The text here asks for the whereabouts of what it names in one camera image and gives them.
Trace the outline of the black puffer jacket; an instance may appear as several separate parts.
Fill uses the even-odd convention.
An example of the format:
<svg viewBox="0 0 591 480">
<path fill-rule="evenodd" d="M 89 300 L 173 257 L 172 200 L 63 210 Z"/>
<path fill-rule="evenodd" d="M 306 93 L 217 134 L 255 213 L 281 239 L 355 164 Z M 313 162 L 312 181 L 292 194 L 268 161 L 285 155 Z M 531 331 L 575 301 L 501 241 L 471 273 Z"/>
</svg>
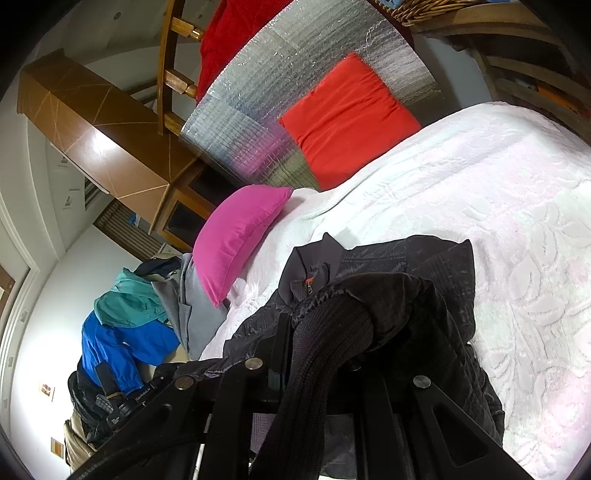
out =
<svg viewBox="0 0 591 480">
<path fill-rule="evenodd" d="M 496 443 L 505 413 L 472 347 L 475 259 L 470 242 L 415 235 L 346 249 L 331 236 L 294 248 L 266 305 L 225 343 L 221 358 L 192 361 L 179 376 L 204 381 L 241 366 L 290 322 L 290 369 L 279 412 L 256 434 L 256 478 L 356 475 L 353 422 L 329 401 L 394 401 L 393 470 L 428 479 L 434 468 L 411 431 L 406 389 L 431 379 Z"/>
</svg>

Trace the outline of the blue jacket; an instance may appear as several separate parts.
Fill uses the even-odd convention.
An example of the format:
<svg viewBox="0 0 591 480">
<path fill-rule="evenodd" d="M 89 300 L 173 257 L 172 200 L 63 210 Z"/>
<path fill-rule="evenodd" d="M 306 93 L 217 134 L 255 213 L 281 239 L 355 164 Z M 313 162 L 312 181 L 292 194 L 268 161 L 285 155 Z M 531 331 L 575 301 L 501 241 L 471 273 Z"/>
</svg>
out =
<svg viewBox="0 0 591 480">
<path fill-rule="evenodd" d="M 179 346 L 174 331 L 158 320 L 139 327 L 118 328 L 102 325 L 94 311 L 82 325 L 81 339 L 81 365 L 88 377 L 99 386 L 95 367 L 106 362 L 120 391 L 126 395 L 144 385 L 137 363 L 158 366 Z"/>
</svg>

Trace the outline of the teal jacket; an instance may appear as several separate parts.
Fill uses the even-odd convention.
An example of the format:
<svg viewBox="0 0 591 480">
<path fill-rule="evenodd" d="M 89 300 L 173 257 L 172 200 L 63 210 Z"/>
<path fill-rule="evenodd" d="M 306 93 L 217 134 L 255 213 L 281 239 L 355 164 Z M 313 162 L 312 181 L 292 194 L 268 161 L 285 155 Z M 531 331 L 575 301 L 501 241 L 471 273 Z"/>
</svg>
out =
<svg viewBox="0 0 591 480">
<path fill-rule="evenodd" d="M 168 318 L 150 281 L 127 268 L 117 275 L 113 286 L 94 301 L 94 313 L 102 325 L 138 328 Z"/>
</svg>

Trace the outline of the grey coat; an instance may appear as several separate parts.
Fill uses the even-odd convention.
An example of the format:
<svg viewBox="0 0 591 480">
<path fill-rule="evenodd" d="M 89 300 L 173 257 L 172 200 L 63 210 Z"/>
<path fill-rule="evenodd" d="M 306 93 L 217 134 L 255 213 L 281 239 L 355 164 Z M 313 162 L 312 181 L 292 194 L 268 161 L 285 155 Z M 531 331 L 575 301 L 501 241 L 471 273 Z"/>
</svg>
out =
<svg viewBox="0 0 591 480">
<path fill-rule="evenodd" d="M 180 257 L 179 269 L 152 283 L 179 343 L 190 360 L 198 360 L 228 316 L 223 304 L 215 307 L 201 286 L 192 255 Z"/>
</svg>

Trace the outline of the pink pillow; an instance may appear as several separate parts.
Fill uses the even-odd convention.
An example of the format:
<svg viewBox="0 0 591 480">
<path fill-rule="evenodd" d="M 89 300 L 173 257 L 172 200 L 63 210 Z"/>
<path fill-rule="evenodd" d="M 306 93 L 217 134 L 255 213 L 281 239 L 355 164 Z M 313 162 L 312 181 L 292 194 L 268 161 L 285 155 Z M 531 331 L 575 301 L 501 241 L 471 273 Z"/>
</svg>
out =
<svg viewBox="0 0 591 480">
<path fill-rule="evenodd" d="M 293 189 L 247 185 L 207 218 L 192 250 L 197 277 L 215 307 L 221 305 L 252 252 L 279 217 Z"/>
</svg>

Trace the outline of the wooden cabinet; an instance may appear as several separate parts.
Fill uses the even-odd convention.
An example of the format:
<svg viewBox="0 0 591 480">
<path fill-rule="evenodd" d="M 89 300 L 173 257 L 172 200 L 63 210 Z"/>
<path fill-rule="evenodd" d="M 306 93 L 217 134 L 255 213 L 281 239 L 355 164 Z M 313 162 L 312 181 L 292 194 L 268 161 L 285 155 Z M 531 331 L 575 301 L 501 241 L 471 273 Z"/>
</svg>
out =
<svg viewBox="0 0 591 480">
<path fill-rule="evenodd" d="M 24 67 L 18 112 L 86 177 L 180 251 L 231 191 L 158 117 L 85 66 L 52 52 Z"/>
</svg>

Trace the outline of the white pink fleece blanket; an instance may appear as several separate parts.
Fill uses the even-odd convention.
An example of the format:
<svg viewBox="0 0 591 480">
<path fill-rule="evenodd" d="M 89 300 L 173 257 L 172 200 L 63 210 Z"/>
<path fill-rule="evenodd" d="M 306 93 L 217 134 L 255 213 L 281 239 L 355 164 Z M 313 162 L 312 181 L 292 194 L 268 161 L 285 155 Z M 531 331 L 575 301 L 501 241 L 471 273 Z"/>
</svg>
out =
<svg viewBox="0 0 591 480">
<path fill-rule="evenodd" d="M 590 148 L 541 114 L 483 103 L 422 129 L 322 193 L 297 189 L 229 293 L 221 355 L 297 246 L 412 235 L 470 241 L 473 346 L 503 403 L 505 450 L 564 479 L 590 443 Z"/>
</svg>

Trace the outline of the silver insulation foil panel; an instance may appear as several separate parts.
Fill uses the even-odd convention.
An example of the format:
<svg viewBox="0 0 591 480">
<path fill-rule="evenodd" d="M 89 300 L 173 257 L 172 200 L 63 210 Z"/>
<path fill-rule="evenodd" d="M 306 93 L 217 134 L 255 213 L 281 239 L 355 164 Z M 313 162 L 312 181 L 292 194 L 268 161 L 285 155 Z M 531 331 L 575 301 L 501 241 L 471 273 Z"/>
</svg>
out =
<svg viewBox="0 0 591 480">
<path fill-rule="evenodd" d="M 294 1 L 253 36 L 212 82 L 180 139 L 238 186 L 315 188 L 279 118 L 349 53 L 381 77 L 423 125 L 444 94 L 397 28 L 367 1 Z"/>
</svg>

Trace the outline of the red pillow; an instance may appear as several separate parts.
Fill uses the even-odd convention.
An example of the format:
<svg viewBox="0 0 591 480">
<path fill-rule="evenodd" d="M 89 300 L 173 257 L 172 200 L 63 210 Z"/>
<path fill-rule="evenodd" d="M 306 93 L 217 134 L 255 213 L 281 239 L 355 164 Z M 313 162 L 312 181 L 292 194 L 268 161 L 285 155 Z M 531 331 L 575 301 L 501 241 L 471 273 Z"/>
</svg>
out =
<svg viewBox="0 0 591 480">
<path fill-rule="evenodd" d="M 421 130 L 415 116 L 355 53 L 290 107 L 279 123 L 330 190 Z"/>
</svg>

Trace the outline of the wooden stair railing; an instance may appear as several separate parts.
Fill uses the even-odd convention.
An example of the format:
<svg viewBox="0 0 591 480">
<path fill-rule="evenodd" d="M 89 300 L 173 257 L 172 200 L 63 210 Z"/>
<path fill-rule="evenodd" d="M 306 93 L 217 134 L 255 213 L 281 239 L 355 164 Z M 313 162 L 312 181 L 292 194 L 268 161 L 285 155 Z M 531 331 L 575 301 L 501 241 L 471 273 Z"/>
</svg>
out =
<svg viewBox="0 0 591 480">
<path fill-rule="evenodd" d="M 197 97 L 197 84 L 175 68 L 178 39 L 200 42 L 204 30 L 182 18 L 185 0 L 168 0 L 160 33 L 156 76 L 156 115 L 160 135 L 180 135 L 184 121 L 172 110 L 172 95 Z"/>
</svg>

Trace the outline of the wooden shelf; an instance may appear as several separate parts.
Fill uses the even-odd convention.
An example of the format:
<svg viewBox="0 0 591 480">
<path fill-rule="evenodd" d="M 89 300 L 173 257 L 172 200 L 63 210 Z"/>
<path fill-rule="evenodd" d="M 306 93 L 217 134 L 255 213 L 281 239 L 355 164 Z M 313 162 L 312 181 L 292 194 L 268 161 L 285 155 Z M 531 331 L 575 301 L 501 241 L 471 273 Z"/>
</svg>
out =
<svg viewBox="0 0 591 480">
<path fill-rule="evenodd" d="M 467 5 L 411 30 L 469 53 L 493 99 L 536 110 L 590 141 L 590 62 L 523 3 Z"/>
</svg>

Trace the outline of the red cloth on railing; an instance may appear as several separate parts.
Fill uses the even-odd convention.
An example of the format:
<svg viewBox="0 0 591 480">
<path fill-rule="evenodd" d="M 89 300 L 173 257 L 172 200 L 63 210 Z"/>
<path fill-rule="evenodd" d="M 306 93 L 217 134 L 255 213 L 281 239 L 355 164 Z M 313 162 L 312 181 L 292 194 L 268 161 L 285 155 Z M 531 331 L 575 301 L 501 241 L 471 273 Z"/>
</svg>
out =
<svg viewBox="0 0 591 480">
<path fill-rule="evenodd" d="M 197 102 L 242 47 L 289 4 L 290 0 L 226 0 L 219 3 L 201 38 Z"/>
</svg>

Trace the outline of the wicker basket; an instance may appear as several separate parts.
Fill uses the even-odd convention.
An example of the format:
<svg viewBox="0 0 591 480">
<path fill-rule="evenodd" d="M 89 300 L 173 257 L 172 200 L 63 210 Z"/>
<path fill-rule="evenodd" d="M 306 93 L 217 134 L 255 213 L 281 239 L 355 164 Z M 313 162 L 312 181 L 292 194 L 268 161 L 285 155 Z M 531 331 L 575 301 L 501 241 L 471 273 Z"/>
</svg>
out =
<svg viewBox="0 0 591 480">
<path fill-rule="evenodd" d="M 403 0 L 373 1 L 398 23 L 405 27 L 414 26 L 435 17 L 457 10 L 483 4 L 471 0 Z"/>
</svg>

